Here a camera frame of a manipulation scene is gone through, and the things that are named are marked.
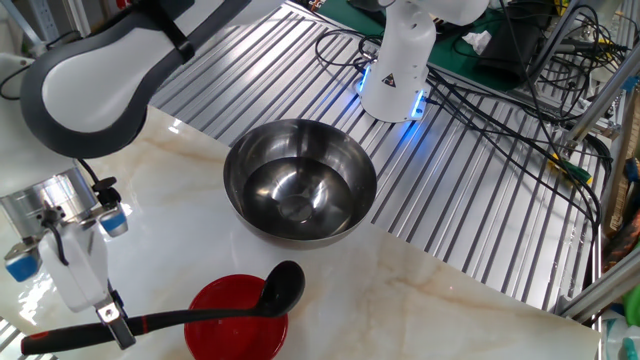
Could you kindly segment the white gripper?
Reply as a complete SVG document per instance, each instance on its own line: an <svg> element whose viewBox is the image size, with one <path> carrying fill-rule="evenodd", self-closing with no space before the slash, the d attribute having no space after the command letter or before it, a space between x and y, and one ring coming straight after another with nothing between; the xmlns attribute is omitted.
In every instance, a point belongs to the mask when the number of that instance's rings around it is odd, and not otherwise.
<svg viewBox="0 0 640 360"><path fill-rule="evenodd" d="M38 244L46 271L72 312L94 307L121 350L136 343L119 293L108 283L107 247L96 227L51 228Z"/></svg>

